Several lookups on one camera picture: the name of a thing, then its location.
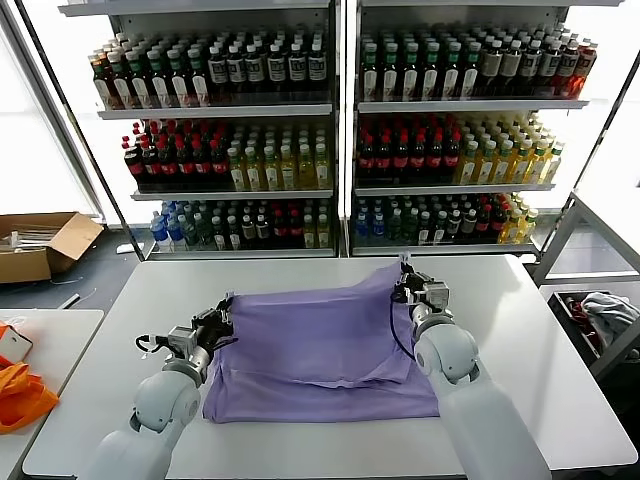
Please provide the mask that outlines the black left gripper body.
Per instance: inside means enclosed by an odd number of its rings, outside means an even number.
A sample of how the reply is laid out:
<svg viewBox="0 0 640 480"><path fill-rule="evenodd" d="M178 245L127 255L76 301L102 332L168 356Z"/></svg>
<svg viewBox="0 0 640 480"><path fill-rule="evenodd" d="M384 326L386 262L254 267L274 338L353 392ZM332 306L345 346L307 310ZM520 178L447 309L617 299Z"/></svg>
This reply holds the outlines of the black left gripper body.
<svg viewBox="0 0 640 480"><path fill-rule="evenodd" d="M233 324L200 323L199 314L192 317L192 328L196 332L196 344L199 347L204 350L219 350L235 342Z"/></svg>

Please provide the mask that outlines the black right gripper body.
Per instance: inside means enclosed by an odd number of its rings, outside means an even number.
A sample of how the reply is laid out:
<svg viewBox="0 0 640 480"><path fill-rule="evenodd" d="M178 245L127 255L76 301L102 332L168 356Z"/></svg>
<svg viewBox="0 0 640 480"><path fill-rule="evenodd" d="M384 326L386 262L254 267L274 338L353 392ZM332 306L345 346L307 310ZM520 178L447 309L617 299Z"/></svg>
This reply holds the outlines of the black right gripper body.
<svg viewBox="0 0 640 480"><path fill-rule="evenodd" d="M406 305L416 305L425 302L425 285L410 286L407 283L407 273L402 274L393 287L393 302Z"/></svg>

